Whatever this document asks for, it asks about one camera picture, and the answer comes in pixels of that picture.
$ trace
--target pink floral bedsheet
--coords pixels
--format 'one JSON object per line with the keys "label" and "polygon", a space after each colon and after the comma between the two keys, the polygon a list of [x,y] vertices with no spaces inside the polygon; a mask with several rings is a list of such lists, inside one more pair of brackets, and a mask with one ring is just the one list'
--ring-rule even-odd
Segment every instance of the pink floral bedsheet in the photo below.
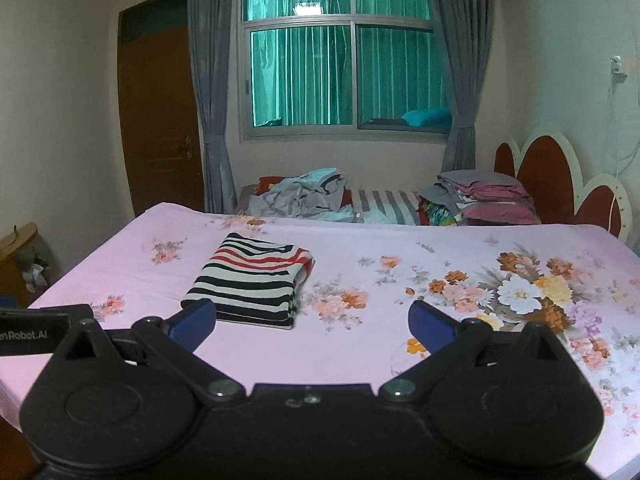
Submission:
{"label": "pink floral bedsheet", "polygon": [[[169,317],[231,231],[305,247],[316,265],[291,331],[219,322],[196,351],[250,391],[267,383],[371,383],[428,357],[407,328],[424,299],[495,330],[546,322],[600,397],[601,476],[640,469],[640,259],[594,226],[335,224],[205,215],[161,204],[48,290],[34,307],[88,303],[105,328]],[[49,356],[0,359],[0,415],[18,409]]]}

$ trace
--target pile of clothes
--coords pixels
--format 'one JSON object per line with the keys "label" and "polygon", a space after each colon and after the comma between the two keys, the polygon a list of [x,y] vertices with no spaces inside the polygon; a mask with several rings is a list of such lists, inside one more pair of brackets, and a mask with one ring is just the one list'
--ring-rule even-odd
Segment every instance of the pile of clothes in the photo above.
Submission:
{"label": "pile of clothes", "polygon": [[430,225],[534,225],[533,199],[515,178],[489,170],[447,171],[423,190]]}
{"label": "pile of clothes", "polygon": [[247,214],[255,217],[304,218],[328,222],[353,222],[353,205],[343,197],[346,177],[336,168],[322,168],[283,178],[267,192],[249,199]]}

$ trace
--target gray curtain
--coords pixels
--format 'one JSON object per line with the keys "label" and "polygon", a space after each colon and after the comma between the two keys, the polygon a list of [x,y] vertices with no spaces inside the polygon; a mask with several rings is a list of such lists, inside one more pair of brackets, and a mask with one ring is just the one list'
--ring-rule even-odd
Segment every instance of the gray curtain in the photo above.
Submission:
{"label": "gray curtain", "polygon": [[442,171],[476,167],[476,115],[494,28],[494,0],[428,0],[453,124]]}
{"label": "gray curtain", "polygon": [[233,213],[238,204],[225,142],[231,3],[187,0],[191,78],[204,137],[207,213]]}

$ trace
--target ceiling light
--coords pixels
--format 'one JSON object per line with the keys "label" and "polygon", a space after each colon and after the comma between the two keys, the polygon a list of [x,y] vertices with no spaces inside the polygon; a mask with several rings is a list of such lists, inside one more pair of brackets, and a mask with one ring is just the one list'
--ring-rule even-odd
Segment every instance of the ceiling light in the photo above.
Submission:
{"label": "ceiling light", "polygon": [[318,14],[322,14],[322,7],[320,6],[320,2],[304,2],[295,4],[293,12],[296,13],[296,16],[317,16]]}

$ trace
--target black and white stripes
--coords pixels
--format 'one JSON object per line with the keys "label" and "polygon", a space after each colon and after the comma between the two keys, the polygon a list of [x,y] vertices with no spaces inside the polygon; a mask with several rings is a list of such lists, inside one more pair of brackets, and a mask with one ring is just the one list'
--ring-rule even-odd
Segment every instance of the black and white stripes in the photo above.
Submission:
{"label": "black and white stripes", "polygon": [[356,213],[378,210],[392,223],[420,225],[418,197],[413,191],[354,189],[351,192]]}
{"label": "black and white stripes", "polygon": [[296,289],[311,271],[306,250],[229,234],[205,264],[182,307],[208,298],[219,320],[293,327]]}

